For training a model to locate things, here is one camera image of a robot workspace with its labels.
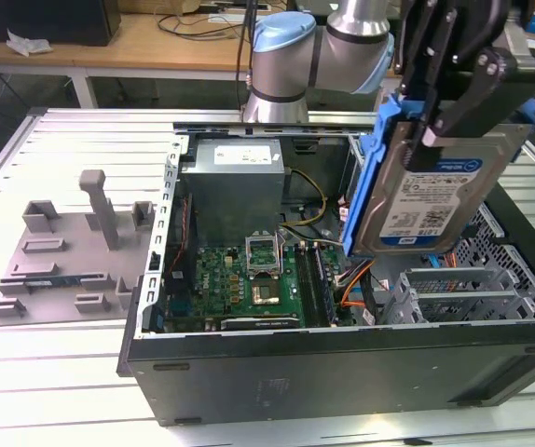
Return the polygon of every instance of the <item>green motherboard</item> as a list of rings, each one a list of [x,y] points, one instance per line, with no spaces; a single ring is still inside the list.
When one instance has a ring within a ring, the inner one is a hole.
[[[334,246],[322,246],[320,253],[322,270],[329,284],[333,284],[334,275],[341,269],[337,250]],[[255,264],[277,263],[272,247],[253,248],[252,270]],[[283,247],[280,271],[271,275],[248,271],[244,246],[199,249],[189,324],[187,318],[181,319],[183,331],[191,329],[187,326],[194,321],[199,325],[201,320],[205,321],[205,331],[216,330],[224,318],[297,318],[300,327],[306,327],[303,284],[299,286],[296,264],[297,254],[292,246]]]

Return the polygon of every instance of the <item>ram slot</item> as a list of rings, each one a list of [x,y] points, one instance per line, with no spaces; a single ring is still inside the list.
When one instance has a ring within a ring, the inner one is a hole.
[[[295,263],[305,326],[308,328],[329,326],[322,300],[317,263],[307,251],[299,248],[295,249]]]
[[[311,264],[314,266],[314,284],[319,284],[317,292],[323,304],[322,312],[326,315],[328,323],[334,323],[336,320],[336,313],[334,312],[334,296],[330,290],[330,285],[325,274],[325,267],[320,249],[312,249],[309,252]]]
[[[307,253],[295,248],[296,275],[298,279],[298,291],[301,297],[303,307],[303,316],[305,317],[305,326],[308,328],[319,327],[317,303],[313,296],[311,287],[311,276],[309,272],[309,260]]]

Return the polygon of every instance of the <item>floor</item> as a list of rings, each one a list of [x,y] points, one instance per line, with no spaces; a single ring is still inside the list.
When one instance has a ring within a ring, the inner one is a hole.
[[[28,103],[44,107],[78,107],[66,77],[14,74],[10,86]],[[102,108],[188,108],[236,109],[234,84],[227,81],[159,80],[159,98],[149,79],[94,79],[98,104]],[[310,110],[372,110],[375,97],[312,90]],[[0,150],[22,121],[27,109],[0,81]],[[535,132],[531,137],[535,143]]]

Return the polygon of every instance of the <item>screw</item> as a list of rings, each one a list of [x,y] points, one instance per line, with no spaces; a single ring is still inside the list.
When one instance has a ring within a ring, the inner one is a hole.
[[[493,76],[498,71],[498,66],[495,63],[491,63],[487,67],[487,74]]]

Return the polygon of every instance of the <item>red cable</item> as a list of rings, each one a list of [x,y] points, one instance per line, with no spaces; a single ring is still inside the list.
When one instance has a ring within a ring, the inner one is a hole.
[[[171,268],[168,269],[168,274],[172,273],[172,270],[178,260],[181,259],[183,251],[185,251],[185,242],[186,242],[186,199],[183,199],[183,241],[181,242],[181,248],[178,250],[174,261],[172,261]]]

